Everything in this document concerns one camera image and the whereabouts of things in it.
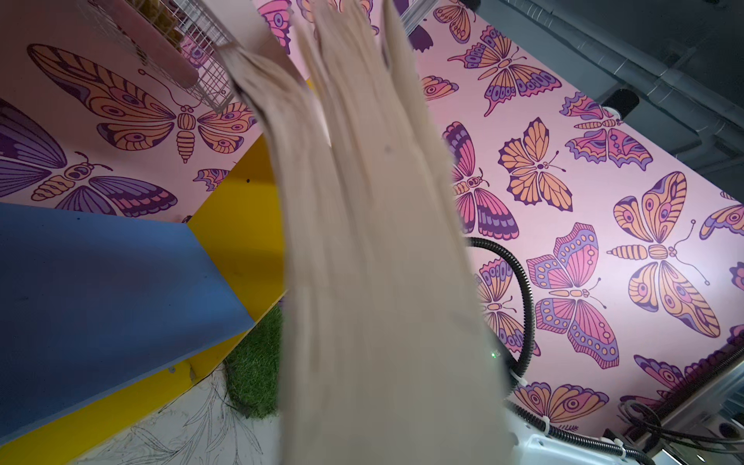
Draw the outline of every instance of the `white cable tie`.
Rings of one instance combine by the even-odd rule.
[[[514,370],[509,370],[509,374],[516,379],[516,381],[519,383],[520,386],[525,387],[527,385],[527,380],[517,373],[514,373]]]
[[[625,445],[623,444],[623,441],[621,441],[618,438],[615,438],[612,442],[617,444],[623,450],[623,454],[620,456],[620,460],[623,460],[626,457],[626,450],[625,450]]]
[[[547,415],[542,415],[542,421],[545,422],[545,429],[543,429],[542,432],[547,436],[551,432],[551,419]]]

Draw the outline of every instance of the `black hose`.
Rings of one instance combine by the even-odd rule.
[[[506,406],[509,410],[517,414],[520,418],[522,418],[527,423],[531,424],[535,428],[544,431],[545,430],[545,422],[541,419],[536,417],[535,415],[531,414],[529,411],[523,409],[519,405],[506,400]],[[655,465],[654,461],[651,457],[644,454],[643,452],[639,451],[635,447],[631,446],[625,446],[623,447],[618,446],[617,444],[613,443],[606,443],[598,439],[594,439],[593,437],[587,437],[587,436],[581,436],[579,434],[574,434],[572,432],[568,432],[563,429],[556,428],[555,426],[550,427],[549,429],[550,436],[556,438],[557,440],[561,440],[563,442],[573,444],[575,446],[583,447],[584,449],[593,450],[596,452],[602,452],[605,454],[610,455],[617,455],[622,456],[623,454],[623,448],[625,449],[626,457],[633,459],[637,461],[640,464],[644,465]]]
[[[519,283],[519,289],[522,291],[522,304],[525,307],[525,339],[522,342],[522,351],[519,354],[519,360],[512,368],[514,374],[523,377],[527,372],[527,367],[532,359],[532,351],[535,349],[535,307],[532,300],[532,286],[530,285],[529,277],[525,273],[525,269],[514,257],[514,255],[505,249],[503,246],[482,237],[468,237],[469,243],[473,247],[485,248],[490,250],[494,254],[503,258],[504,261],[511,267],[516,276],[516,280]],[[516,380],[512,378],[511,390],[513,392],[516,389]],[[527,423],[531,424],[535,428],[545,430],[545,422],[531,414],[529,411],[520,407],[519,405],[511,402],[510,400],[504,400],[506,407],[515,413],[518,417],[522,418]],[[561,440],[563,442],[574,444],[575,446],[590,449],[596,452],[602,452],[609,455],[623,455],[623,448],[613,443],[605,443],[593,437],[581,436],[574,434],[562,429],[558,429],[555,426],[551,426],[548,430],[550,436]],[[639,451],[636,448],[625,446],[626,457],[637,461],[644,465],[655,465],[654,461],[648,455]]]
[[[468,237],[468,240],[472,247],[485,248],[503,258],[507,265],[511,267],[519,283],[519,289],[522,291],[522,305],[525,308],[525,340],[522,342],[522,351],[512,371],[521,378],[527,372],[527,367],[532,359],[532,352],[535,350],[535,307],[532,301],[530,279],[519,260],[503,246],[482,237]],[[510,378],[510,381],[511,390],[509,392],[513,392],[516,389],[517,381],[513,377]]]

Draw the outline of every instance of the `butterfly mural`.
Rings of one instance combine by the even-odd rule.
[[[724,199],[734,200],[734,198],[726,192],[721,192],[721,197]],[[721,208],[711,214],[702,223],[702,227],[700,228],[700,239],[706,240],[711,236],[713,231],[721,228],[728,229],[734,234],[741,234],[744,236],[744,205],[737,203],[735,205]]]
[[[565,146],[574,154],[576,160],[585,158],[599,164],[601,161],[607,161],[609,157],[618,168],[624,164],[635,163],[643,171],[653,161],[646,147],[618,129],[623,123],[620,118],[613,119],[599,103],[583,93],[577,92],[573,97],[566,97],[560,114],[577,116],[589,121],[575,125],[577,129],[596,129],[585,132],[584,137],[566,142]]]
[[[421,80],[421,86],[423,87],[423,96],[427,102],[454,94],[460,89],[457,84],[436,76],[424,77]]]
[[[483,170],[480,170],[480,176],[473,175],[475,147],[465,126],[455,121],[447,127],[442,137],[455,157],[452,189],[457,196],[455,204],[463,220],[463,232],[472,233],[477,218],[478,232],[484,236],[503,240],[516,239],[519,236],[519,227],[514,216],[497,196],[479,187],[483,183],[489,185],[483,179]]]
[[[272,0],[258,8],[258,14],[269,23],[269,29],[288,55],[291,42],[289,39],[289,7],[291,6],[292,3],[289,0]]]
[[[44,74],[90,112],[117,121],[98,124],[97,130],[106,142],[121,150],[152,148],[164,141],[177,124],[180,130],[176,134],[176,146],[186,163],[196,143],[193,129],[198,130],[205,144],[215,152],[233,153],[243,144],[243,138],[237,134],[256,123],[253,113],[243,103],[230,103],[223,113],[209,111],[198,118],[192,115],[192,106],[180,105],[181,112],[176,115],[152,95],[86,58],[43,44],[31,44],[27,51]],[[138,72],[149,76],[143,69]]]
[[[344,11],[344,3],[347,1],[359,2],[359,6],[362,7],[362,12],[364,12],[364,14],[367,16],[367,20],[369,20],[370,22],[372,31],[374,31],[375,35],[379,34],[379,28],[372,25],[372,19],[370,18],[372,8],[374,7],[373,0],[328,0],[328,4],[335,10]],[[300,7],[300,13],[302,13],[302,17],[305,18],[309,23],[315,24],[315,16],[312,14],[312,2],[313,0],[298,0],[297,5]]]
[[[207,170],[199,170],[196,173],[194,182],[203,181],[207,185],[207,192],[212,192],[222,184],[222,181],[228,177],[230,170],[222,170],[220,168],[209,168]]]
[[[721,330],[711,306],[695,286],[667,261],[669,257],[679,260],[676,246],[690,235],[674,246],[663,245],[677,223],[686,197],[687,179],[683,173],[675,171],[659,179],[644,194],[643,216],[634,196],[620,200],[613,209],[618,226],[636,239],[656,244],[648,248],[642,245],[619,246],[607,253],[627,260],[646,260],[648,257],[653,260],[630,278],[628,293],[634,304],[649,312],[657,312],[658,288],[661,305],[671,316],[704,336],[717,338]]]
[[[555,296],[535,305],[537,329],[566,334],[575,351],[589,355],[604,369],[620,363],[618,341],[602,314],[583,300],[596,287],[583,289],[598,259],[594,227],[575,223],[567,236],[556,239],[553,254],[527,260],[527,270],[539,289],[552,289],[549,293]]]
[[[609,397],[603,392],[568,384],[558,386],[553,392],[546,382],[533,382],[527,386],[518,386],[514,395],[522,405],[539,417],[550,418],[552,426],[572,432],[577,431],[579,427],[560,423],[585,417],[609,402]]]
[[[563,181],[548,173],[551,167],[565,172],[563,168],[552,165],[558,152],[552,160],[543,161],[549,142],[550,131],[540,118],[536,118],[527,127],[524,138],[504,144],[498,151],[501,154],[498,164],[509,172],[507,191],[525,205],[535,205],[544,199],[558,210],[573,211],[573,194]]]
[[[645,371],[649,376],[660,382],[667,389],[658,389],[656,391],[659,395],[658,399],[650,399],[649,397],[643,396],[622,396],[620,401],[625,402],[627,400],[636,400],[651,408],[659,407],[674,391],[677,391],[680,387],[691,382],[701,374],[710,371],[712,367],[715,367],[732,350],[744,343],[744,324],[730,328],[729,332],[731,335],[726,339],[726,346],[721,350],[716,350],[704,359],[700,359],[698,362],[688,365],[684,370],[680,370],[678,367],[666,362],[657,362],[654,359],[647,359],[640,355],[633,356],[635,363],[641,368],[641,370]]]
[[[511,284],[514,271],[507,265],[503,258],[490,261],[478,270],[475,275],[475,283],[478,286],[478,296],[484,305],[483,316],[486,323],[498,336],[501,343],[514,353],[522,351],[525,343],[525,327],[502,310],[516,310],[506,307],[504,304],[512,300],[502,302],[504,295]],[[533,355],[540,355],[540,347],[535,343]]]
[[[449,0],[452,4],[434,9],[434,18],[449,24],[449,32],[452,37],[461,44],[467,44],[470,40],[470,16],[467,8],[458,0]]]
[[[732,266],[728,271],[731,272],[732,284],[744,291],[744,263],[737,262],[737,265]]]
[[[468,69],[489,68],[478,77],[478,80],[494,76],[488,85],[484,97],[488,100],[488,110],[484,116],[491,114],[496,105],[520,97],[532,97],[541,92],[558,89],[561,82],[544,69],[522,65],[514,58],[519,47],[512,53],[512,41],[493,26],[488,26],[481,34],[481,41],[473,45],[464,55],[448,58],[447,61],[459,60]]]
[[[96,167],[112,169],[91,163],[81,152],[76,154],[85,161],[69,164],[62,147],[48,132],[24,112],[0,99],[0,197],[41,182],[33,190],[31,199],[42,202],[75,187],[55,208],[116,215],[111,201],[125,217],[158,213],[178,202],[173,194],[149,182],[121,176],[91,178]],[[53,170],[62,171],[54,174]],[[79,185],[86,179],[87,185]]]
[[[408,9],[408,0],[393,0],[393,4],[400,15]],[[426,29],[421,25],[416,26],[414,30],[411,31],[408,35],[408,41],[411,43],[411,47],[413,47],[414,50],[420,52],[424,52],[434,46],[432,36],[430,36],[429,33],[426,32]]]

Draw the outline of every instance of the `white floor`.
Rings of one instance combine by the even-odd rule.
[[[71,465],[277,465],[279,418],[247,420],[228,406],[220,368]]]

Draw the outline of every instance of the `pink wall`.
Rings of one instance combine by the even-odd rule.
[[[278,36],[286,40],[284,34],[289,34],[285,43],[290,57],[304,71],[293,29],[283,23],[286,14],[282,9],[288,2],[255,3],[267,20],[274,22]],[[379,5],[370,5],[371,22],[379,26]],[[461,31],[469,27],[469,35],[460,31],[453,35],[449,24],[429,15],[422,30],[416,32],[416,44],[424,51],[415,53],[420,76],[429,77],[424,78],[425,90],[432,98],[429,104],[434,121],[460,157],[453,176],[462,178],[454,185],[458,207],[472,225],[467,235],[496,237],[526,269],[532,269],[542,316],[539,326],[553,329],[538,329],[539,356],[533,358],[526,376],[530,388],[517,400],[584,434],[600,434],[606,427],[622,429],[616,410],[621,397],[651,399],[647,402],[658,399],[658,391],[668,391],[684,381],[685,367],[722,348],[731,328],[744,323],[744,315],[740,315],[744,304],[744,264],[740,263],[744,262],[744,208],[626,124],[618,126],[614,118],[598,112],[591,101],[577,95],[577,89],[516,45],[507,47],[505,39],[487,29],[482,19],[461,13],[449,0],[443,0],[442,5],[450,7],[442,13],[453,13]],[[167,190],[178,202],[170,205],[159,199],[156,205],[168,207],[143,217],[181,221],[208,195],[207,185],[194,181],[198,171],[230,170],[258,136],[255,126],[233,134],[244,141],[239,150],[224,154],[209,148],[196,133],[194,154],[186,164],[179,156],[175,131],[146,150],[113,147],[97,126],[115,121],[89,111],[55,84],[31,60],[29,44],[52,45],[104,66],[149,93],[174,115],[180,113],[180,105],[153,78],[138,73],[141,64],[137,58],[89,28],[71,1],[30,0],[14,7],[15,17],[34,17],[35,23],[31,27],[16,24],[9,21],[10,14],[3,15],[6,24],[0,25],[0,35],[10,72],[0,74],[0,88],[4,89],[0,97],[56,139],[68,159],[67,167],[82,161],[75,155],[80,151],[91,163],[114,170],[109,173],[96,167],[91,178],[76,187],[90,185],[103,193],[100,182],[89,184],[95,176],[146,181]],[[299,10],[296,18],[304,20],[303,9],[295,9]],[[433,46],[426,48],[429,37]],[[467,62],[484,66],[466,68]],[[497,72],[499,65],[517,74]],[[535,71],[540,77],[534,78],[529,88],[525,84],[521,93],[521,84],[514,84],[513,92],[495,94],[497,103],[492,105],[484,93],[493,80],[507,88],[509,76],[526,72],[524,81],[530,79],[532,71],[515,65],[537,67],[544,73]],[[479,80],[483,73],[488,75]],[[193,104],[184,92],[168,87],[179,103]],[[511,98],[498,99],[509,95]],[[204,106],[197,107],[193,115],[199,117],[206,111]],[[584,118],[575,115],[581,111]],[[592,154],[597,157],[607,142],[608,136],[597,132],[603,130],[612,136],[609,155],[594,161]],[[587,133],[596,139],[594,145],[582,139]],[[0,160],[10,160],[3,155]],[[52,171],[64,172],[62,168]],[[0,201],[53,208],[67,193],[31,200],[42,181]],[[638,200],[637,207],[631,196]],[[112,197],[108,199],[115,204]],[[642,218],[646,206],[650,220]],[[719,211],[723,212],[719,222],[709,218]],[[124,211],[119,208],[114,212]],[[494,226],[495,220],[505,223]],[[720,228],[701,231],[708,223]],[[554,251],[557,242],[559,247]],[[483,270],[493,276],[489,289],[488,282],[480,288],[484,300],[489,301],[484,303],[487,320],[497,332],[502,331],[516,354],[519,328],[509,317],[522,320],[521,310],[510,310],[519,307],[519,288],[499,263],[491,263],[496,257],[473,250],[472,259],[474,273],[479,275]],[[566,260],[565,267],[557,264],[561,259]],[[638,277],[632,279],[639,270]],[[564,322],[566,333],[562,333]]]

